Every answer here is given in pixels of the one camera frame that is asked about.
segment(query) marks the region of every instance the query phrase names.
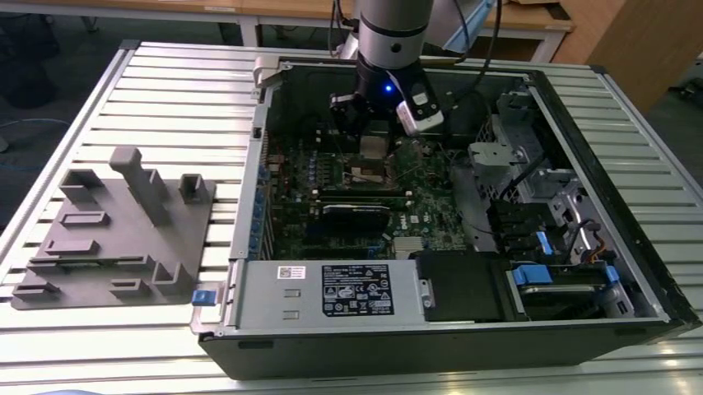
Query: motherboard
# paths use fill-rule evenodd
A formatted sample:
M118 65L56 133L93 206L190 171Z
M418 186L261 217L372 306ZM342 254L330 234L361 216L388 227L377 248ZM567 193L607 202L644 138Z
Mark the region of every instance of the motherboard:
M453 204L450 158L436 142L384 136L357 143L270 137L274 259L393 259L466 248Z

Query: wire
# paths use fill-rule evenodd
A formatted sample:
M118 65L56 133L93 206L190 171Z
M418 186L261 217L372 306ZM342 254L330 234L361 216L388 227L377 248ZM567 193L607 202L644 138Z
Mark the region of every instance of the wire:
M329 58L333 58L332 52L332 29L333 29L333 18L337 11L337 2L332 2L332 13L329 14L329 30L326 31L326 51L329 51Z
M588 222L593 222L593 220L591 218L584 218L583 221L579 222L579 225L575 226L573 234L571 235L571 240L569 240L569 243L567 244L568 248L564 250L564 254L563 254L563 261L561 261L563 266L575 266L575 265L568 265L569 259L571 259L571 250L573 249L575 241L579 238L579 232L581 231L583 226L588 224Z
M485 61L482 62L482 69L478 72L478 75L476 79L473 80L473 83L470 84L469 91L476 89L476 86L482 80L482 77L485 76L485 71L488 70L488 66L490 65L490 59L493 57L493 47L494 47L494 41L497 41L497 33L500 32L500 19L502 18L502 1L496 0L497 7L494 9L494 25L493 25L493 35L490 36L490 44L488 44L488 52L485 53Z
M492 236L497 236L497 233L490 232L490 231L488 231L488 230L482 230L482 229L478 228L476 225L469 224L468 222L466 222L466 224L468 224L468 226L470 226L470 227L472 227L474 230L477 230L478 232L485 233L485 234L492 235Z
M518 176L506 184L504 189L500 191L500 195L497 195L497 200L502 200L502 198L506 195L506 192L517 186L518 183L521 183L523 179L527 178L527 176L537 169L537 166L541 165L541 162L544 162L544 159L547 159L547 153L543 152L540 156L535 158L535 160L527 165L523 172L518 174Z
M36 171L44 169L44 166L13 166L4 165L0 163L0 169L12 170L12 171Z
M421 165L416 165L410 169L402 171L401 174L397 177L393 178L393 181L397 181L405 174L409 174L410 171L418 169L420 167L421 167Z
M593 263L595 257L605 251L605 240L597 235L597 232L593 230L593 239L597 241L597 248L587 255L584 262Z
M458 64L469 56L470 37L469 37L469 28L465 27L465 19L462 17L462 11L461 11L461 6L458 5L458 0L453 0L453 7L456 7L456 9L457 9L458 18L461 19L460 23L461 23L461 30L462 30L462 38L465 39L465 49L464 49L464 51L461 53L461 56L458 57L458 59L453 63L453 64Z
M17 119L16 121L9 121L0 125L0 128L4 128L9 125L14 125L21 122L49 122L49 123L60 123L61 125L65 125L70 127L70 124L66 121L62 121L60 119L52 119L52 118L28 118L28 119Z
M12 125L17 125L22 122L46 122L46 123L60 123L61 125L65 125L66 127L70 127L70 124L66 121L62 121L61 119L52 119L52 118L26 118L26 119L17 119L16 121L9 121L0 125L0 128L5 128ZM41 170L44 168L44 165L41 166L13 166L13 165L5 165L0 164L0 169L12 170L12 171L36 171Z
M476 91L477 85L481 83L482 78L485 77L485 72L488 71L488 66L490 65L490 60L493 58L493 48L494 42L497 41L497 34L500 32L500 19L502 18L502 1L496 0L496 10L494 10L494 24L493 24L493 34L490 35L490 43L488 44L488 51L485 53L485 61L482 62L481 71L476 76L470 84L453 96L454 103L462 100L462 98L472 92Z
M344 30L341 29L341 20L344 18L344 14L341 12L341 0L333 0L336 3L337 3L337 13L334 15L334 18L337 20L337 32L338 32L338 36L341 37L341 42L344 42Z

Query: power supply label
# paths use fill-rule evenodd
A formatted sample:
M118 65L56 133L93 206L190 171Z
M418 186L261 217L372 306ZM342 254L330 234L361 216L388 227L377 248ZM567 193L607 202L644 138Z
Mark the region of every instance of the power supply label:
M321 312L326 317L393 314L388 265L322 266Z

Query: metal extrusion table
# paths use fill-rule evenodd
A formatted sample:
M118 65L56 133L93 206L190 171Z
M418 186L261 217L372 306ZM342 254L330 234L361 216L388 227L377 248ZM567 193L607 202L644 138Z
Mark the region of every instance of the metal extrusion table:
M44 239L68 169L116 176L114 146L136 145L164 178L217 182L200 281L226 276L252 128L253 59L274 49L141 43L120 49L0 238L0 392L97 393L699 393L703 330L579 366L334 379L237 382L189 332L188 305L16 311L13 285ZM318 51L286 55L324 57ZM494 62L500 67L523 63ZM547 74L683 293L703 310L703 193L608 75L528 65ZM217 320L204 309L201 320Z

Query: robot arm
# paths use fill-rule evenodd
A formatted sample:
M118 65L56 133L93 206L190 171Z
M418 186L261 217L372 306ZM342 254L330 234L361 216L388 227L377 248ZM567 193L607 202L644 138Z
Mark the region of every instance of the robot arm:
M461 13L469 16L465 21L469 37L477 36L474 33L481 28L493 1L462 1ZM358 10L356 89L353 95L341 96L342 100L333 97L332 111L334 119L340 119L348 114L345 106L352 106L362 122L337 122L337 125L353 124L362 128L370 119L386 119L390 123L398 119L405 134L418 136L444 122L437 98L420 66L425 37L448 49L466 44L464 39L461 47L457 46L462 26L454 0L360 0ZM342 132L358 135L361 131Z

